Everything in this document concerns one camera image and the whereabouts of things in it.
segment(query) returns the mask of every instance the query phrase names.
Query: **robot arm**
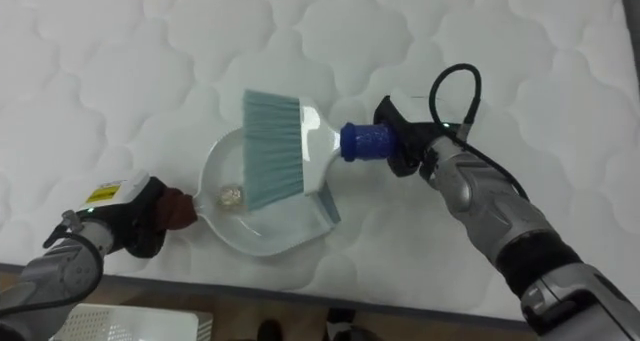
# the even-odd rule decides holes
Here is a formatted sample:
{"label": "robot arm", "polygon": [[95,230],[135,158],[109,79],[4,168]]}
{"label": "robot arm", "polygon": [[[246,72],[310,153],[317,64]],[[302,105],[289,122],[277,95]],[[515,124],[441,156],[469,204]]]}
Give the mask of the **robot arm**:
{"label": "robot arm", "polygon": [[126,249],[155,256],[167,229],[196,220],[191,196],[166,187],[146,172],[101,184],[78,211],[66,211],[45,241],[49,248],[29,262],[0,297],[0,340],[44,341],[62,327],[73,307],[102,279],[106,255]]}
{"label": "robot arm", "polygon": [[99,220],[78,227],[71,238],[29,262],[18,282],[2,293],[0,339],[48,340],[76,304],[95,290],[114,237]]}
{"label": "robot arm", "polygon": [[584,264],[500,172],[446,137],[431,149],[437,163],[430,183],[543,340],[640,340],[638,309]]}
{"label": "robot arm", "polygon": [[[456,71],[472,73],[476,90],[462,124],[445,124],[436,94]],[[640,312],[593,266],[584,264],[502,166],[465,140],[481,100],[481,78],[469,64],[438,76],[429,94],[433,122],[406,121],[385,97],[375,124],[397,139],[387,159],[396,176],[416,172],[439,190],[471,243],[504,276],[525,320],[543,340],[640,340]]]}

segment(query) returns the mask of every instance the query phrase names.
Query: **mattress surface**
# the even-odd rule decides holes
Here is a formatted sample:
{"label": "mattress surface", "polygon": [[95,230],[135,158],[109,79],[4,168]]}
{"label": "mattress surface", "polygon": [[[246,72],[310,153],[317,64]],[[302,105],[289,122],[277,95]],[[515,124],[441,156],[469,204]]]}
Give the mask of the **mattress surface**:
{"label": "mattress surface", "polygon": [[[245,88],[367,123],[393,90],[427,117],[432,81],[475,64],[470,142],[509,169],[563,238],[640,304],[640,105],[621,0],[0,0],[0,262],[40,255],[97,175],[141,168],[196,193]],[[471,77],[440,109],[462,118]],[[437,192],[384,162],[336,163],[343,222],[252,258],[204,222],[109,274],[520,318]]]}

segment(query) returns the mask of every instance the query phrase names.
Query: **black wire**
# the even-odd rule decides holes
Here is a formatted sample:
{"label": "black wire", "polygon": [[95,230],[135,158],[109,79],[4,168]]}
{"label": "black wire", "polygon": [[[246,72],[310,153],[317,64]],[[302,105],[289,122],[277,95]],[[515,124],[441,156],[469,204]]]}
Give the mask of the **black wire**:
{"label": "black wire", "polygon": [[469,110],[467,111],[467,115],[464,117],[464,123],[469,125],[469,127],[471,127],[471,125],[475,120],[476,113],[478,112],[478,107],[480,106],[480,96],[482,95],[482,78],[480,77],[480,71],[478,71],[478,69],[475,66],[471,64],[461,63],[461,64],[453,65],[447,68],[446,70],[442,71],[442,73],[438,75],[436,80],[433,82],[433,86],[431,86],[431,92],[429,92],[429,112],[431,113],[433,122],[436,124],[440,132],[442,132],[442,134],[448,137],[451,141],[458,144],[464,150],[469,151],[470,153],[475,155],[477,158],[486,162],[489,166],[493,167],[498,172],[500,172],[507,179],[507,181],[511,185],[513,185],[513,188],[516,190],[516,192],[522,198],[528,201],[529,197],[527,196],[527,193],[525,192],[524,188],[522,187],[522,185],[520,185],[518,180],[509,171],[507,171],[507,169],[500,166],[499,163],[493,161],[489,156],[483,154],[475,147],[469,145],[466,141],[459,139],[456,136],[456,134],[453,131],[446,128],[442,123],[442,121],[440,120],[440,116],[438,116],[438,110],[436,109],[436,95],[438,94],[438,89],[440,88],[440,84],[442,84],[442,82],[447,78],[447,76],[457,71],[469,71],[473,74],[473,79],[475,81],[476,88],[473,94],[473,99],[471,100],[471,105],[469,106]]}
{"label": "black wire", "polygon": [[44,309],[49,309],[54,307],[62,307],[62,306],[75,304],[86,299],[89,295],[91,295],[91,293],[93,293],[93,291],[96,290],[96,288],[98,288],[98,284],[100,284],[100,281],[102,280],[102,274],[104,271],[104,260],[102,259],[102,256],[100,255],[100,252],[98,251],[98,249],[89,240],[87,240],[86,238],[78,234],[61,232],[61,233],[56,233],[54,238],[55,240],[59,240],[59,239],[74,240],[82,244],[83,246],[85,246],[89,250],[89,253],[91,253],[91,256],[93,256],[93,258],[96,261],[96,267],[98,268],[98,276],[93,280],[91,285],[89,285],[89,287],[84,292],[81,292],[76,296],[71,296],[66,299],[61,299],[56,301],[39,302],[35,304],[9,307],[4,310],[0,310],[0,317],[15,315],[17,313],[44,310]]}

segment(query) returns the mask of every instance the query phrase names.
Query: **yellow label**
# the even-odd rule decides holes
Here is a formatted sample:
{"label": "yellow label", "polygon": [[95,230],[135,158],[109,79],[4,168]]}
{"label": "yellow label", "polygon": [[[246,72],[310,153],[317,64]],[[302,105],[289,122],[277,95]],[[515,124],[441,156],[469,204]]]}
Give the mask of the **yellow label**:
{"label": "yellow label", "polygon": [[87,199],[87,203],[111,200],[116,195],[116,192],[118,192],[118,189],[120,189],[120,185],[100,187],[93,191],[91,196]]}

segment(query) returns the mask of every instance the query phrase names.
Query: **blue handle grip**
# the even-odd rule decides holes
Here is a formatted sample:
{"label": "blue handle grip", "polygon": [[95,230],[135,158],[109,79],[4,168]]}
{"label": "blue handle grip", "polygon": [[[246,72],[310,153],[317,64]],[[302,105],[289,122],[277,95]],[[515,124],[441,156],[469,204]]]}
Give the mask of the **blue handle grip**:
{"label": "blue handle grip", "polygon": [[394,154],[396,137],[385,125],[347,123],[340,130],[340,152],[347,162],[386,159]]}

